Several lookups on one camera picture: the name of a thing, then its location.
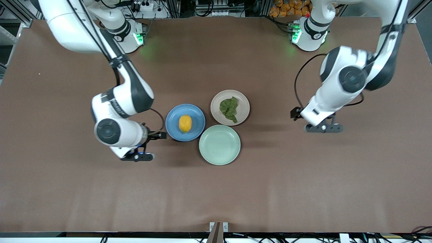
plate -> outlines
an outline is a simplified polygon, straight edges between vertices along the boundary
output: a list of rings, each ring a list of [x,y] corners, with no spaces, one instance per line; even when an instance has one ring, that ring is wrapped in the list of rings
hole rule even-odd
[[[189,115],[192,119],[192,127],[189,132],[184,133],[178,127],[178,121],[182,115]],[[165,127],[168,134],[180,142],[191,141],[204,131],[206,117],[203,111],[192,104],[181,104],[174,107],[166,117]]]
[[[222,112],[219,109],[220,103],[225,99],[230,99],[232,97],[235,97],[238,99],[238,106],[237,106],[237,114],[235,115],[235,118],[237,118],[237,123],[234,123],[232,120],[228,120],[225,118],[225,116],[222,114]],[[237,90],[224,90],[219,92],[212,100],[210,104],[210,110],[212,113],[212,116],[214,119],[223,125],[227,126],[235,126],[238,124],[241,124],[246,120],[246,118],[249,115],[249,111],[251,109],[251,106],[249,105],[249,101],[246,98],[246,96],[242,93],[240,93]]]
[[[214,125],[204,131],[200,138],[200,153],[207,162],[214,165],[231,163],[240,152],[240,138],[234,129]]]

lemon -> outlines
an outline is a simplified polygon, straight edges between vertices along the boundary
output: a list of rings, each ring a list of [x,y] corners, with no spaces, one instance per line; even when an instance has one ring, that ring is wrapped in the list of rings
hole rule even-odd
[[[192,128],[192,118],[189,115],[182,115],[178,121],[178,127],[184,133],[187,133]]]

brown tablecloth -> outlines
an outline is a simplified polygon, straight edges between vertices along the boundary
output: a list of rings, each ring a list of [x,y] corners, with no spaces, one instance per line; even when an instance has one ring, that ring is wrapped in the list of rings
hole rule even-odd
[[[378,18],[336,18],[325,44],[302,52],[267,19],[155,20],[130,54],[163,115],[243,92],[238,158],[212,166],[198,140],[149,143],[152,162],[120,161],[93,135],[91,98],[114,86],[101,55],[61,47],[43,21],[24,29],[0,87],[0,231],[410,232],[432,224],[432,68],[408,25],[386,87],[337,113],[341,134],[292,121],[294,77],[339,45],[374,51]],[[320,86],[321,58],[299,77],[303,102]],[[157,115],[133,117],[151,128]]]

wire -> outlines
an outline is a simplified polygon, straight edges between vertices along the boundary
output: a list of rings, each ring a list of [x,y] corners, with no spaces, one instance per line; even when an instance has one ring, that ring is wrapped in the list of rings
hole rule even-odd
[[[272,243],[276,243],[276,242],[274,242],[274,240],[272,240],[272,239],[270,239],[270,238],[268,238],[268,237],[266,237],[266,238],[262,238],[260,241],[258,241],[258,243],[262,243],[263,240],[265,240],[265,239],[271,241]]]
[[[360,97],[361,97],[362,99],[361,99],[359,102],[352,103],[352,104],[347,104],[347,105],[344,105],[344,107],[347,107],[347,106],[355,106],[355,105],[358,105],[358,104],[362,103],[362,102],[365,100],[365,96],[363,95],[363,92],[360,92]]]
[[[136,20],[136,18],[135,18],[135,14],[132,12],[132,9],[130,9],[129,5],[126,5],[126,7],[129,9],[130,14],[132,15],[132,18],[133,18],[134,20]]]
[[[154,132],[152,132],[152,133],[149,133],[149,134],[148,134],[149,136],[150,136],[150,135],[155,135],[155,134],[157,134],[158,132],[162,131],[162,129],[165,127],[165,119],[163,118],[163,116],[161,115],[161,113],[159,113],[158,111],[156,111],[156,110],[153,109],[153,108],[150,108],[150,110],[153,111],[153,112],[155,112],[156,114],[158,114],[158,115],[161,117],[161,119],[162,119],[162,127],[161,127],[159,130],[157,130],[157,131],[154,131]]]
[[[392,32],[391,29],[393,28],[394,21],[396,20],[397,13],[399,12],[399,9],[400,9],[400,6],[402,4],[402,1],[403,0],[399,0],[399,4],[397,5],[396,12],[394,13],[393,19],[392,19],[391,24],[390,24],[390,28],[388,29],[388,32],[387,32],[387,34],[385,36],[384,41],[381,44],[381,47],[380,47],[378,53],[375,55],[375,57],[373,57],[371,59],[371,63],[373,63],[374,61],[377,60],[378,56],[381,54],[382,50],[384,49],[384,45],[385,45],[386,41],[388,40],[388,37],[390,36],[390,33]]]
[[[239,233],[232,233],[232,234],[233,235],[239,235],[239,236],[247,237],[247,238],[249,238],[251,240],[254,240],[254,241],[258,242],[258,243],[260,242],[259,240],[255,239],[255,238],[252,238],[250,236],[247,236],[247,235],[243,235],[243,234],[239,234]]]
[[[419,230],[416,230],[416,231],[414,231],[414,232],[411,232],[411,234],[420,233],[420,232],[422,232],[423,230],[427,230],[427,229],[432,229],[432,226],[423,227],[423,228],[421,228],[421,229],[419,229]]]
[[[4,10],[6,9],[5,7],[3,7],[3,5],[1,6],[1,9],[3,9],[0,13],[0,15],[2,15],[4,13]]]
[[[209,7],[207,8],[207,11],[205,12],[205,14],[200,15],[200,14],[195,13],[196,16],[206,17],[206,16],[208,16],[209,14],[212,13],[213,7],[214,7],[214,2],[213,2],[213,0],[208,0],[208,1],[209,1]]]
[[[96,37],[99,39],[99,42],[96,40],[96,38],[94,37],[94,35],[90,32],[90,30],[87,28],[87,26],[84,24],[83,20],[79,17],[78,13],[76,12],[75,8],[73,7],[72,3],[70,2],[70,0],[67,0],[69,6],[71,7],[72,11],[74,12],[75,16],[79,19],[79,21],[81,22],[81,25],[84,27],[84,29],[87,31],[87,33],[89,34],[89,36],[92,38],[92,40],[95,42],[95,44],[99,47],[99,49],[101,50],[102,54],[105,56],[105,58],[107,59],[107,61],[110,61],[110,57],[108,56],[108,51],[105,48],[105,46],[103,45],[102,39],[101,37],[97,34],[96,28],[94,26],[94,24],[90,24],[94,30],[94,33],[96,34]],[[79,1],[82,9],[84,10],[84,13],[86,14],[87,18],[91,21],[92,18],[90,18],[89,14],[87,13],[82,1]],[[112,68],[114,75],[115,75],[115,79],[116,79],[116,86],[120,85],[120,75],[118,73],[117,68]]]
[[[299,75],[300,75],[300,73],[302,72],[303,68],[305,68],[306,65],[307,65],[310,61],[314,60],[316,57],[319,57],[319,56],[326,56],[326,55],[327,55],[327,54],[321,53],[321,54],[317,54],[317,55],[311,57],[307,62],[305,62],[305,64],[303,64],[303,66],[300,68],[300,70],[297,72],[297,75],[295,76],[295,79],[294,79],[294,93],[295,93],[295,98],[297,99],[297,101],[298,101],[298,103],[299,103],[299,105],[300,105],[300,108],[302,108],[302,109],[303,109],[304,107],[303,107],[302,102],[300,101],[299,94],[297,93],[297,79],[299,78]]]
[[[250,7],[248,7],[247,9],[244,8],[243,11],[240,13],[240,17],[241,17],[241,15],[243,14],[244,11],[246,11],[246,10],[252,8],[252,7],[254,7],[254,6],[250,6]]]
[[[117,7],[110,7],[110,6],[106,5],[103,0],[101,0],[101,3],[103,5],[105,5],[105,7],[109,8],[109,9],[115,9],[115,8],[117,8]]]
[[[174,16],[174,14],[171,13],[171,10],[168,9],[168,7],[165,5],[165,3],[163,3],[163,1],[162,1],[162,5],[163,5],[163,7],[166,9],[166,12],[169,13],[170,18],[172,18],[172,17]]]
[[[81,23],[81,25],[84,27],[84,29],[87,31],[87,33],[89,34],[89,36],[92,38],[92,40],[95,42],[95,44],[99,47],[99,49],[101,50],[101,52],[102,52],[102,54],[105,56],[105,58],[108,60],[108,61],[110,61],[110,58],[108,57],[108,52],[105,50],[105,48],[103,47],[103,46],[101,46],[101,44],[102,44],[102,41],[101,42],[98,42],[97,40],[96,40],[96,38],[93,36],[93,34],[90,32],[90,30],[87,28],[87,26],[84,24],[84,22],[83,22],[83,20],[79,17],[79,15],[78,15],[78,13],[76,12],[76,10],[75,10],[75,8],[73,7],[73,5],[72,5],[72,3],[70,2],[70,0],[66,0],[67,1],[67,3],[69,4],[69,6],[71,7],[71,9],[72,9],[72,11],[73,11],[73,13],[75,14],[75,16],[79,19],[79,21],[80,21],[80,23]]]
[[[381,233],[376,233],[379,237],[381,237],[382,239],[384,239],[385,241],[387,241],[387,243],[393,243],[389,240],[387,240],[387,238],[385,238],[384,236],[381,235]]]
[[[282,26],[288,26],[287,23],[282,23],[282,22],[276,21],[274,18],[270,18],[270,17],[267,16],[267,15],[260,15],[259,17],[264,17],[264,18],[266,18],[266,19],[272,21],[272,22],[275,23],[275,24],[279,24],[279,25],[282,25]]]
[[[282,25],[282,26],[288,26],[288,23],[282,23],[282,22],[279,22],[279,21],[276,21],[274,18],[270,18],[269,16],[266,16],[266,15],[261,15],[260,17],[265,17],[266,19],[268,19],[268,20],[270,20],[270,21],[272,21],[273,23],[275,23],[276,24],[276,26],[283,32],[283,33],[286,33],[286,34],[293,34],[294,32],[293,31],[287,31],[287,30],[284,30],[284,29],[282,29],[279,25]]]
[[[108,241],[108,233],[105,233],[100,243],[107,243],[107,241]]]
[[[345,7],[342,9],[342,11],[339,12],[339,14],[338,14],[339,17],[342,17],[342,14],[345,12],[347,7],[348,7],[348,4],[346,4]]]

orange snack bag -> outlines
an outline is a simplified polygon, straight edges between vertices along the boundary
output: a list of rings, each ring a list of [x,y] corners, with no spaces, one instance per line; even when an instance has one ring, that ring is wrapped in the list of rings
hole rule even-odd
[[[279,8],[272,7],[269,12],[269,16],[276,18],[279,15]]]
[[[309,8],[307,6],[302,7],[302,16],[306,16],[309,12]]]
[[[303,2],[301,0],[289,0],[289,7],[295,9],[301,9],[303,6]]]
[[[274,0],[274,5],[276,5],[276,7],[280,7],[283,4],[283,0]]]
[[[294,8],[290,8],[288,12],[286,12],[287,15],[294,15]]]
[[[283,11],[282,9],[280,9],[279,17],[285,17],[285,16],[286,16],[286,11]]]
[[[280,11],[284,11],[284,12],[288,12],[288,10],[290,9],[289,4],[284,3],[282,4],[282,6],[280,7]]]

